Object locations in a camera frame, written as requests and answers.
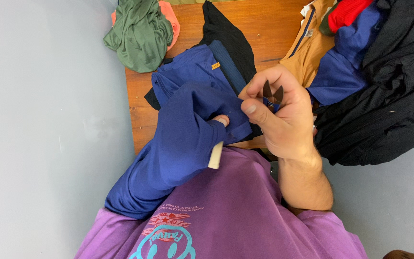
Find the person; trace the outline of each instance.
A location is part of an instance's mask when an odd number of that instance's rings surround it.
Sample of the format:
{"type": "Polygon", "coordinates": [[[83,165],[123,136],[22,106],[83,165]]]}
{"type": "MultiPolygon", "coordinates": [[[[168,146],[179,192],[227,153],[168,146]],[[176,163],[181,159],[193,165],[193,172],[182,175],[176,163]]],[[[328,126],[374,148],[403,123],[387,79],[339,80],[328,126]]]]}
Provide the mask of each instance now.
{"type": "MultiPolygon", "coordinates": [[[[367,258],[359,238],[331,211],[308,92],[279,64],[257,73],[239,98],[278,157],[278,182],[256,151],[224,147],[219,169],[176,186],[148,217],[100,209],[75,258],[367,258]],[[262,103],[266,80],[274,90],[284,88],[276,114],[262,103]]],[[[230,123],[226,115],[213,120],[230,123]]]]}

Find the small scissors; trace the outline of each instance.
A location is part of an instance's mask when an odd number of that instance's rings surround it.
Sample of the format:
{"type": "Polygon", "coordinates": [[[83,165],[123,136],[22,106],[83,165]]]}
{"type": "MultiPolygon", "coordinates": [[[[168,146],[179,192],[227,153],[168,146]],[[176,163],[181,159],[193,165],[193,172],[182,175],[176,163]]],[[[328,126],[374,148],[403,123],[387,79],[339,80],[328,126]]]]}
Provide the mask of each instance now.
{"type": "Polygon", "coordinates": [[[282,99],[284,98],[284,88],[282,86],[272,94],[269,80],[266,80],[263,86],[263,103],[268,107],[272,113],[276,113],[281,107],[282,99]]]}

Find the forearm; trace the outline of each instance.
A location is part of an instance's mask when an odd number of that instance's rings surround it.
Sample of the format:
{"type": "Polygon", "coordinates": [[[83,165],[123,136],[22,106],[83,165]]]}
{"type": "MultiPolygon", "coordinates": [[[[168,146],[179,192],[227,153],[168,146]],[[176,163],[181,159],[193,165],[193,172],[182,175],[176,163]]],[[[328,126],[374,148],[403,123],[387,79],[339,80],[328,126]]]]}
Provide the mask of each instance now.
{"type": "Polygon", "coordinates": [[[315,148],[298,159],[279,158],[279,187],[293,208],[328,211],[333,193],[322,170],[322,158],[315,148]]]}

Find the cyan smiley face graphic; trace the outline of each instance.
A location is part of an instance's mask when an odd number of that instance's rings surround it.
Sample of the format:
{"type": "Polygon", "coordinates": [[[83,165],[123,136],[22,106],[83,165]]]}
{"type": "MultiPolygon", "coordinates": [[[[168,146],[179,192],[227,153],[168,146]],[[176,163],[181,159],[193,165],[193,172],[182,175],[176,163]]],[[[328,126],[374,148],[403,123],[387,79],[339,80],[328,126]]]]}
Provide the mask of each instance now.
{"type": "Polygon", "coordinates": [[[156,227],[153,232],[151,232],[151,234],[147,235],[138,245],[137,250],[135,251],[135,253],[133,253],[129,259],[143,259],[142,256],[142,248],[143,245],[145,245],[146,243],[149,243],[150,248],[148,251],[148,255],[146,256],[146,259],[153,259],[154,256],[159,252],[159,254],[163,254],[163,251],[160,251],[161,249],[159,249],[158,251],[158,247],[156,240],[158,240],[160,237],[162,237],[162,232],[159,232],[157,235],[156,233],[158,232],[158,230],[174,230],[176,232],[166,232],[165,233],[165,237],[167,237],[167,235],[172,235],[171,237],[174,238],[174,243],[172,243],[172,245],[170,245],[169,249],[167,250],[167,258],[171,259],[176,253],[177,250],[179,249],[178,247],[178,243],[182,240],[182,239],[186,239],[186,248],[184,249],[183,253],[178,256],[176,259],[185,259],[186,256],[188,254],[190,254],[190,258],[191,259],[195,259],[196,258],[196,251],[194,249],[194,247],[192,247],[192,238],[191,238],[191,234],[184,228],[184,227],[178,227],[178,226],[169,226],[169,225],[160,225],[158,227],[156,227]]]}

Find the blue fabric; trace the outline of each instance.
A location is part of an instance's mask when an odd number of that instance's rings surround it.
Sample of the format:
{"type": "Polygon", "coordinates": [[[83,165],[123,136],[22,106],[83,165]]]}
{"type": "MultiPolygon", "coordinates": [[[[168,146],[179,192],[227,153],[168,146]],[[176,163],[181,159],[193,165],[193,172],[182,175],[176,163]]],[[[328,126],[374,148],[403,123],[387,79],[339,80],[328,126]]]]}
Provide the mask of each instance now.
{"type": "Polygon", "coordinates": [[[236,96],[221,69],[212,69],[216,62],[208,46],[200,45],[175,56],[171,63],[160,66],[152,74],[151,81],[161,107],[186,82],[208,83],[223,94],[236,96]]]}
{"type": "Polygon", "coordinates": [[[236,91],[240,93],[247,84],[245,83],[244,78],[237,69],[226,48],[223,44],[221,44],[221,41],[218,40],[212,41],[208,47],[212,51],[215,59],[220,62],[223,71],[228,76],[236,91]]]}
{"type": "Polygon", "coordinates": [[[242,100],[204,84],[186,83],[161,108],[154,138],[108,193],[105,207],[135,219],[152,215],[172,192],[207,168],[213,146],[234,143],[252,130],[242,100]],[[230,124],[209,121],[226,114],[230,124]]]}
{"type": "Polygon", "coordinates": [[[354,22],[335,34],[335,46],[321,58],[316,77],[307,88],[320,106],[337,103],[368,85],[359,71],[368,47],[379,33],[382,14],[376,1],[354,22]]]}

